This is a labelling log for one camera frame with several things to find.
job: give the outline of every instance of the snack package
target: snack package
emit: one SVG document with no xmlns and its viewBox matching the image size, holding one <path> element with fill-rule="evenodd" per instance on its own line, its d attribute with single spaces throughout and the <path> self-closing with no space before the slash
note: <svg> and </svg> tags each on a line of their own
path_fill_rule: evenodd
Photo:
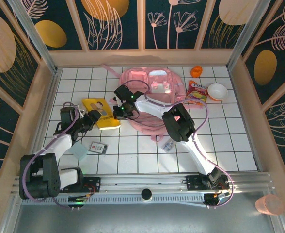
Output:
<svg viewBox="0 0 285 233">
<path fill-rule="evenodd" d="M 200 99 L 201 101 L 206 102 L 207 87 L 198 85 L 195 81 L 190 80 L 186 99 L 191 99 L 191 98 L 197 98 L 197 99 Z M 188 103 L 202 105 L 200 102 L 195 101 L 195 100 L 190 100 L 188 101 Z"/>
</svg>

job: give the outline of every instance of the grid floor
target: grid floor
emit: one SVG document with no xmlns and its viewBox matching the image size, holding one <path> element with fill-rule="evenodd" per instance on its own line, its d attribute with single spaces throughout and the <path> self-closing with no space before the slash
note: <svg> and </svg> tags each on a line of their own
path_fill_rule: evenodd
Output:
<svg viewBox="0 0 285 233">
<path fill-rule="evenodd" d="M 114 67 L 122 73 L 129 67 Z M 182 77 L 186 88 L 191 78 L 192 67 L 168 67 Z M 238 108 L 234 90 L 226 67 L 203 67 L 200 78 L 194 79 L 201 85 L 221 83 L 228 89 L 228 97 L 221 102 L 207 100 L 209 107 L 208 123 L 198 132 L 198 137 L 209 158 L 227 171 L 257 170 L 249 140 Z M 109 103 L 114 97 L 118 79 L 104 68 L 65 68 L 51 110 L 46 145 L 60 121 L 60 109 L 66 101 L 80 104 L 85 98 L 105 98 Z M 205 109 L 188 110 L 195 125 L 205 118 Z M 81 140 L 87 148 L 93 141 L 108 144 L 106 155 L 89 152 L 81 161 L 72 154 L 65 153 L 60 158 L 59 167 L 80 167 L 84 174 L 132 174 L 132 173 L 172 173 L 196 172 L 197 168 L 187 150 L 177 145 L 171 153 L 161 149 L 169 138 L 153 142 L 150 136 L 133 129 L 127 120 L 121 121 L 121 127 L 115 130 L 100 131 L 94 127 Z"/>
</svg>

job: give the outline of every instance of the pink bag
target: pink bag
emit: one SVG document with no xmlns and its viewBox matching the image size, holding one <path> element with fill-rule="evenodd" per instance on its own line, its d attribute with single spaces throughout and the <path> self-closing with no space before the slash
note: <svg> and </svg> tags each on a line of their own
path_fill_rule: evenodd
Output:
<svg viewBox="0 0 285 233">
<path fill-rule="evenodd" d="M 120 75 L 105 65 L 103 67 L 120 78 L 119 85 L 134 79 L 148 83 L 151 93 L 147 96 L 155 100 L 170 104 L 186 98 L 185 86 L 181 78 L 167 68 L 135 67 Z M 141 82 L 129 82 L 126 86 L 133 93 L 136 91 L 145 93 L 148 90 L 147 86 Z M 131 126 L 143 134 L 151 135 L 153 141 L 160 141 L 167 133 L 164 122 L 156 116 L 144 112 L 140 112 L 139 116 L 136 113 L 133 114 L 135 120 L 129 119 Z"/>
</svg>

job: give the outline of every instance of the bowl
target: bowl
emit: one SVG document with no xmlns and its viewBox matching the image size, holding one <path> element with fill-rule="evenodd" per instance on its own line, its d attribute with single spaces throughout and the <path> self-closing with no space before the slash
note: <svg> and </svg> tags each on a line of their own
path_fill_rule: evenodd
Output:
<svg viewBox="0 0 285 233">
<path fill-rule="evenodd" d="M 227 97 L 228 90 L 225 88 L 225 86 L 219 83 L 214 83 L 208 87 L 207 93 L 212 100 L 221 101 Z"/>
</svg>

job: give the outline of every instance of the purple cable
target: purple cable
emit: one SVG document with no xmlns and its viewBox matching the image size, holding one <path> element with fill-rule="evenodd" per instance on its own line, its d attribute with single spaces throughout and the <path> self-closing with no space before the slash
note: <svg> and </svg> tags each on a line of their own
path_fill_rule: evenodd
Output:
<svg viewBox="0 0 285 233">
<path fill-rule="evenodd" d="M 233 193 L 234 193 L 234 182 L 233 182 L 232 177 L 231 177 L 223 168 L 219 167 L 218 165 L 216 165 L 215 163 L 213 163 L 212 161 L 210 161 L 209 159 L 207 159 L 207 158 L 203 155 L 203 153 L 200 151 L 198 145 L 196 144 L 196 141 L 194 140 L 194 137 L 197 135 L 197 132 L 198 132 L 198 131 L 205 125 L 205 123 L 208 121 L 208 114 L 209 114 L 209 111 L 208 111 L 207 104 L 206 104 L 205 102 L 201 101 L 200 99 L 196 99 L 196 98 L 184 99 L 184 100 L 178 101 L 178 102 L 173 103 L 173 104 L 168 104 L 168 105 L 159 104 L 159 103 L 157 103 L 157 102 L 154 102 L 154 101 L 150 100 L 150 99 L 147 97 L 147 94 L 150 92 L 150 87 L 149 87 L 149 84 L 148 84 L 148 83 L 146 83 L 146 82 L 144 82 L 144 81 L 142 81 L 142 80 L 133 79 L 133 80 L 128 80 L 128 81 L 126 81 L 125 83 L 123 83 L 123 85 L 125 85 L 125 84 L 127 84 L 127 83 L 129 83 L 129 82 L 141 82 L 141 83 L 145 84 L 145 85 L 148 87 L 148 90 L 147 90 L 147 91 L 145 92 L 145 94 L 144 94 L 145 98 L 147 99 L 148 102 L 153 103 L 153 104 L 155 104 L 155 105 L 157 105 L 157 106 L 161 106 L 161 107 L 173 107 L 173 106 L 175 106 L 175 105 L 177 105 L 177 104 L 180 104 L 180 103 L 183 103 L 183 102 L 186 102 L 186 101 L 189 101 L 189 100 L 194 100 L 194 101 L 196 101 L 196 102 L 200 102 L 200 103 L 205 107 L 205 109 L 206 109 L 206 117 L 205 117 L 205 120 L 203 121 L 203 123 L 202 123 L 199 127 L 197 127 L 197 129 L 195 130 L 195 132 L 192 134 L 192 141 L 193 141 L 193 143 L 195 144 L 195 147 L 197 148 L 197 150 L 199 151 L 199 153 L 201 154 L 201 156 L 202 156 L 205 160 L 207 160 L 209 163 L 211 163 L 213 166 L 215 166 L 215 167 L 218 168 L 220 171 L 222 171 L 222 172 L 231 180 L 232 191 L 231 191 L 231 195 L 230 195 L 229 199 L 226 200 L 226 201 L 225 201 L 224 203 L 222 203 L 222 204 L 214 205 L 214 206 L 212 206 L 212 207 L 214 207 L 214 208 L 216 209 L 217 207 L 224 206 L 225 204 L 227 204 L 227 203 L 232 199 Z"/>
<path fill-rule="evenodd" d="M 29 193 L 28 189 L 27 189 L 27 186 L 26 186 L 26 173 L 27 171 L 30 169 L 31 167 L 31 164 L 35 161 L 35 159 L 40 156 L 44 151 L 46 151 L 47 149 L 49 149 L 49 147 L 62 135 L 64 135 L 74 124 L 75 122 L 78 120 L 78 118 L 80 117 L 79 113 L 78 113 L 78 110 L 77 110 L 77 107 L 71 103 L 71 102 L 65 102 L 63 104 L 63 107 L 66 105 L 66 104 L 70 104 L 70 105 L 73 105 L 75 107 L 75 119 L 73 120 L 73 122 L 68 126 L 67 129 L 65 129 L 63 132 L 61 132 L 59 135 L 57 135 L 56 137 L 54 137 L 52 139 L 51 142 L 49 142 L 49 144 L 47 144 L 42 150 L 40 150 L 34 157 L 31 158 L 31 160 L 27 163 L 25 169 L 24 169 L 24 172 L 23 172 L 23 176 L 22 176 L 22 185 L 23 185 L 23 190 L 26 194 L 26 196 L 31 199 L 32 201 L 34 202 L 43 202 L 45 199 L 43 200 L 37 200 L 35 198 L 33 198 L 31 196 L 31 194 Z"/>
</svg>

